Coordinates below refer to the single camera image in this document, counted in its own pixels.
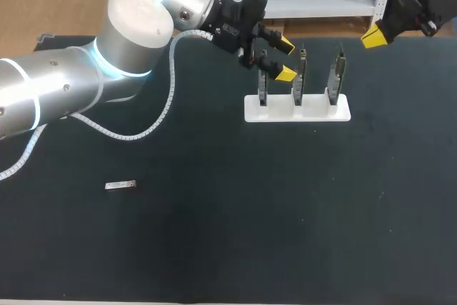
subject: white joint cap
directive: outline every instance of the white joint cap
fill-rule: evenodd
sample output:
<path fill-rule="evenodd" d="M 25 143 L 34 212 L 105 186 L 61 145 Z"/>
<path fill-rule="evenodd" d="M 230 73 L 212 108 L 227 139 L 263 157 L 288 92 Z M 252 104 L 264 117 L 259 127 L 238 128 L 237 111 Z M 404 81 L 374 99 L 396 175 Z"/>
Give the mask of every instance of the white joint cap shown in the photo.
<path fill-rule="evenodd" d="M 161 48 L 173 36 L 173 19 L 158 0 L 108 0 L 108 18 L 122 36 L 146 48 Z"/>

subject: metal tool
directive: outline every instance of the metal tool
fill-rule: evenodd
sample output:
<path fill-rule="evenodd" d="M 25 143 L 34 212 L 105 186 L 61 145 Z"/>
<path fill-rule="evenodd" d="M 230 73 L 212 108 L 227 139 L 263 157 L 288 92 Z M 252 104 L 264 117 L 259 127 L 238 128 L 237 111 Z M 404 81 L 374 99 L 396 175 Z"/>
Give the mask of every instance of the metal tool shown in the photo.
<path fill-rule="evenodd" d="M 330 105 L 337 105 L 338 98 L 343 86 L 344 75 L 346 73 L 346 57 L 344 55 L 343 46 L 341 46 L 340 53 L 336 57 L 335 63 L 330 68 L 330 75 L 328 76 L 327 90 L 328 100 Z"/>
<path fill-rule="evenodd" d="M 303 102 L 303 93 L 305 90 L 305 81 L 306 81 L 306 50 L 300 49 L 300 64 L 298 65 L 297 76 L 293 79 L 292 82 L 292 94 L 293 101 L 295 106 L 301 106 Z"/>
<path fill-rule="evenodd" d="M 119 189 L 136 188 L 136 180 L 109 182 L 105 185 L 108 192 L 118 191 Z"/>

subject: robotic arm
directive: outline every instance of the robotic arm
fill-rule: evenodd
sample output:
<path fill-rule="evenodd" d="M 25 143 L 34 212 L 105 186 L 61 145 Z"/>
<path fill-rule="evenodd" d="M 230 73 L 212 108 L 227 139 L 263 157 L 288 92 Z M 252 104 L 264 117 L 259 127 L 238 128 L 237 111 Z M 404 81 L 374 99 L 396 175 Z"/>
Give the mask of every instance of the robotic arm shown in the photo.
<path fill-rule="evenodd" d="M 104 28 L 82 47 L 0 59 L 0 139 L 34 130 L 107 101 L 135 97 L 169 43 L 174 28 L 203 29 L 240 62 L 275 80 L 296 73 L 257 56 L 254 42 L 290 54 L 294 47 L 261 20 L 267 0 L 108 0 Z"/>

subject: small metal part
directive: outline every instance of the small metal part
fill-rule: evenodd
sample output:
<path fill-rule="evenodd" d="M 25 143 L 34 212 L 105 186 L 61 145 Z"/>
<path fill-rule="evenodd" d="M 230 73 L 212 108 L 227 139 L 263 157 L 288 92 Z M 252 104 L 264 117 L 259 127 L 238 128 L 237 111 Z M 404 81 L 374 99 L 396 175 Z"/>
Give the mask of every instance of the small metal part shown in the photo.
<path fill-rule="evenodd" d="M 343 86 L 344 74 L 346 73 L 346 57 L 344 55 L 343 46 L 341 46 L 340 53 L 335 60 L 335 63 L 330 68 L 330 75 L 328 77 L 327 92 L 330 105 L 337 105 L 338 98 Z"/>
<path fill-rule="evenodd" d="M 135 180 L 109 182 L 109 183 L 105 184 L 105 189 L 108 190 L 108 192 L 113 192 L 113 191 L 116 191 L 119 189 L 130 189 L 130 188 L 136 188 Z"/>
<path fill-rule="evenodd" d="M 36 39 L 38 43 L 43 43 L 44 39 L 53 39 L 54 34 L 41 34 L 39 38 Z"/>
<path fill-rule="evenodd" d="M 306 50 L 300 49 L 300 61 L 298 65 L 297 76 L 292 81 L 293 101 L 295 106 L 301 106 L 303 101 L 303 93 L 305 90 L 306 82 Z"/>
<path fill-rule="evenodd" d="M 191 15 L 187 11 L 181 11 L 179 13 L 179 18 L 181 18 L 183 21 L 188 21 L 191 18 Z"/>
<path fill-rule="evenodd" d="M 262 56 L 267 56 L 266 50 L 262 51 Z M 267 106 L 268 100 L 268 73 L 266 71 L 258 70 L 258 100 L 260 106 Z"/>

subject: white spiral cable wrap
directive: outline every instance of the white spiral cable wrap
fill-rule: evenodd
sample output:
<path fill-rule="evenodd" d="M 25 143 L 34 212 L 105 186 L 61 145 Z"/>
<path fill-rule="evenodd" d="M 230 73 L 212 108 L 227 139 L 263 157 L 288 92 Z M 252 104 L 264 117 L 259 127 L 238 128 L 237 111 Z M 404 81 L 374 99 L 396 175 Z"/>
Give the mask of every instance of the white spiral cable wrap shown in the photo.
<path fill-rule="evenodd" d="M 105 129 L 101 126 L 99 126 L 97 123 L 94 121 L 90 120 L 89 118 L 83 116 L 82 114 L 72 114 L 71 116 L 86 123 L 87 125 L 91 126 L 95 130 L 101 132 L 104 135 L 107 135 L 113 139 L 118 139 L 120 141 L 134 141 L 137 139 L 142 139 L 146 136 L 148 136 L 152 131 L 157 129 L 157 127 L 161 124 L 161 122 L 164 120 L 166 114 L 168 113 L 170 109 L 171 102 L 173 101 L 174 97 L 174 88 L 175 88 L 175 70 L 174 70 L 174 52 L 176 48 L 176 44 L 178 41 L 184 37 L 188 36 L 200 36 L 203 37 L 209 41 L 213 40 L 213 35 L 202 30 L 188 30 L 185 32 L 182 32 L 178 36 L 176 36 L 173 41 L 171 42 L 170 45 L 170 91 L 169 91 L 169 97 L 166 100 L 164 110 L 162 110 L 162 113 L 158 117 L 158 119 L 152 124 L 147 130 L 141 132 L 140 134 L 137 135 L 132 135 L 132 136 L 124 136 L 124 135 L 119 135 L 116 134 L 112 131 L 109 131 L 108 129 Z M 22 154 L 21 158 L 9 169 L 6 171 L 3 171 L 0 173 L 0 181 L 9 178 L 11 175 L 15 174 L 19 169 L 21 169 L 24 164 L 27 162 L 29 159 L 32 151 L 34 150 L 35 144 L 38 141 L 38 138 L 40 137 L 41 133 L 43 132 L 44 128 L 46 127 L 46 124 L 40 126 L 37 128 L 30 138 L 29 143 L 27 144 L 25 152 Z"/>
<path fill-rule="evenodd" d="M 0 181 L 9 178 L 11 175 L 17 173 L 19 169 L 21 169 L 24 164 L 26 164 L 27 160 L 29 159 L 32 151 L 35 148 L 35 144 L 40 138 L 41 133 L 43 132 L 44 128 L 46 128 L 46 124 L 39 126 L 36 128 L 34 131 L 34 134 L 31 135 L 30 141 L 26 146 L 26 150 L 23 152 L 22 156 L 19 158 L 19 160 L 10 168 L 8 168 L 6 171 L 3 171 L 0 173 Z"/>

